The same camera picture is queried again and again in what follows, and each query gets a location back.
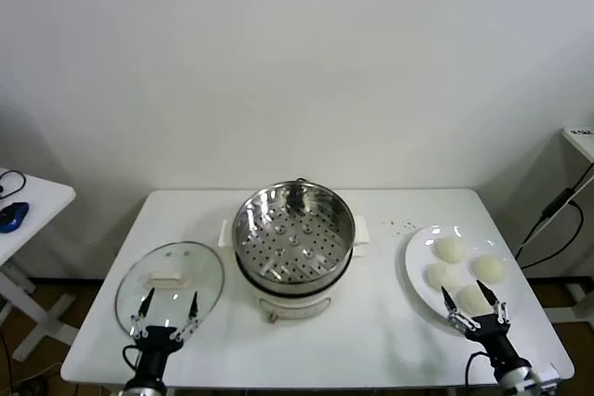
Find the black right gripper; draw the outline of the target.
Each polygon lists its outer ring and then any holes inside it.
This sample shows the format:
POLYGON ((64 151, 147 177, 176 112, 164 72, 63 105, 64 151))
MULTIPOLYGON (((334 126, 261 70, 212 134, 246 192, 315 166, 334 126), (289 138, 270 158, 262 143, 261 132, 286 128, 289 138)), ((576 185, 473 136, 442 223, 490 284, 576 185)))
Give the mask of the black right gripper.
POLYGON ((524 358, 507 337, 510 330, 507 303, 500 301, 480 280, 476 284, 493 309, 493 314, 470 318, 458 308, 448 291, 441 287, 447 309, 447 322, 457 331, 465 332, 466 339, 483 346, 495 371, 511 371, 523 367, 524 358))

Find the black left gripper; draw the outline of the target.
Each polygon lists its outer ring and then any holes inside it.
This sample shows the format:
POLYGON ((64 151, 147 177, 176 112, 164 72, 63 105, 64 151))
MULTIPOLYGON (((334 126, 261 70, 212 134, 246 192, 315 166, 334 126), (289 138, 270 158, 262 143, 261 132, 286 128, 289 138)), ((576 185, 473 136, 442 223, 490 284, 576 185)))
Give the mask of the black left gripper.
POLYGON ((169 356, 180 351, 184 341, 188 339, 198 328, 199 303, 198 293, 195 292, 189 306, 187 320, 177 330, 166 326, 148 326, 146 317, 154 296, 155 288, 152 287, 147 296, 141 302, 137 313, 130 317, 131 328, 129 335, 136 340, 136 348, 140 358, 136 372, 143 377, 162 379, 169 356))

